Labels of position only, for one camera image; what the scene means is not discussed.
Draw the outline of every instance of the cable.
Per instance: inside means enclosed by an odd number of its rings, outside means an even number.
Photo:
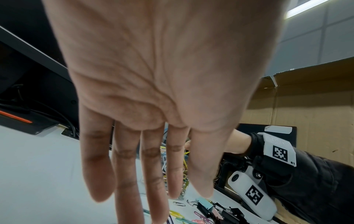
[[[66,122],[70,125],[71,131],[72,131],[72,133],[73,133],[73,136],[76,137],[76,131],[75,131],[74,125],[73,125],[73,124],[69,121],[69,119],[67,119],[62,113],[60,113],[60,112],[57,111],[56,109],[53,109],[53,108],[51,108],[50,106],[45,105],[44,103],[41,103],[41,102],[39,102],[39,101],[37,101],[37,100],[31,99],[31,98],[28,98],[28,99],[30,99],[30,100],[32,100],[32,101],[34,101],[34,102],[36,102],[36,103],[38,103],[38,104],[40,104],[40,105],[42,105],[42,106],[45,106],[45,107],[51,109],[52,111],[56,112],[56,113],[59,114],[60,116],[62,116],[62,117],[64,118],[64,120],[66,120]]]

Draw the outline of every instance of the cardboard box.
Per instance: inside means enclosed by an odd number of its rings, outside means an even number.
[[[354,57],[262,78],[241,123],[296,126],[298,149],[354,166]]]

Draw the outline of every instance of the hand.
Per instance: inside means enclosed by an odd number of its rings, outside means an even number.
[[[169,195],[189,178],[204,196],[232,130],[271,57],[284,0],[44,0],[79,97],[83,175],[92,198],[115,193],[118,221],[143,223],[141,160],[151,218],[169,208],[159,146],[165,122]],[[115,124],[112,162],[108,145]]]
[[[251,136],[234,129],[226,143],[224,152],[243,154],[247,151],[248,147],[251,145],[251,142]],[[184,148],[186,150],[191,149],[191,140],[184,144]]]

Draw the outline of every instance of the ceiling light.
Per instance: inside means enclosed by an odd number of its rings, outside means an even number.
[[[293,8],[292,10],[289,10],[287,12],[287,14],[285,15],[285,19],[288,19],[290,17],[293,17],[299,13],[302,13],[310,8],[313,8],[315,6],[318,6],[319,4],[322,4],[326,1],[329,1],[329,0],[310,0],[308,2],[305,2],[304,4],[302,5],[299,5],[298,7],[296,8]]]

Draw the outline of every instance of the white desk surface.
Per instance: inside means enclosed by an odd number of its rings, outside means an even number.
[[[91,200],[81,175],[79,141],[61,135],[62,131],[53,127],[29,135],[0,126],[1,224],[117,223],[113,197],[99,204]],[[138,159],[136,167],[141,180]],[[138,182],[138,185],[143,193],[143,184]],[[199,194],[189,185],[184,200],[186,207],[178,207],[170,200],[170,209],[189,220],[197,219],[196,207],[186,202],[197,197]],[[142,194],[141,199],[143,207],[149,209],[146,196]],[[239,207],[250,224],[269,223],[216,190],[210,199],[223,206]],[[145,223],[151,223],[147,215]]]

